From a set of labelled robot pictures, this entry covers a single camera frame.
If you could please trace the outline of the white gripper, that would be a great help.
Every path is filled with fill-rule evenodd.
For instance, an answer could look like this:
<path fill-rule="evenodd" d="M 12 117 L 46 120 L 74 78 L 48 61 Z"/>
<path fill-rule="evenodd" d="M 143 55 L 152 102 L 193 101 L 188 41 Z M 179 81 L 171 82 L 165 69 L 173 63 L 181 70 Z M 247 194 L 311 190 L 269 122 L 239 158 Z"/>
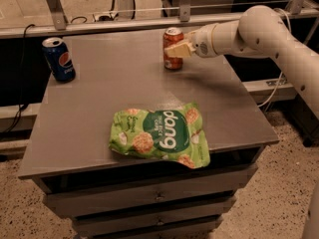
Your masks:
<path fill-rule="evenodd" d="M 205 25 L 195 31 L 184 35 L 188 41 L 172 44 L 164 49 L 164 53 L 171 58 L 188 58 L 196 53 L 202 58 L 213 58 L 217 56 L 213 48 L 213 31 L 216 24 Z"/>

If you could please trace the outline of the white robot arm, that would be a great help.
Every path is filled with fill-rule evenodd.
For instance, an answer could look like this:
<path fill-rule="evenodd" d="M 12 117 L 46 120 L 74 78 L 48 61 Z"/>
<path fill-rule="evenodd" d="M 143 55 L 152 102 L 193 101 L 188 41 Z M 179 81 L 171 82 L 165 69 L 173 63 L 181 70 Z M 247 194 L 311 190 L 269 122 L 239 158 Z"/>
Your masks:
<path fill-rule="evenodd" d="M 168 48 L 171 55 L 271 59 L 313 113 L 319 110 L 319 56 L 291 34 L 281 9 L 253 6 L 238 20 L 203 26 Z M 283 114 L 268 116 L 281 142 L 265 150 L 259 171 L 223 223 L 205 239 L 319 239 L 319 149 L 305 148 Z"/>

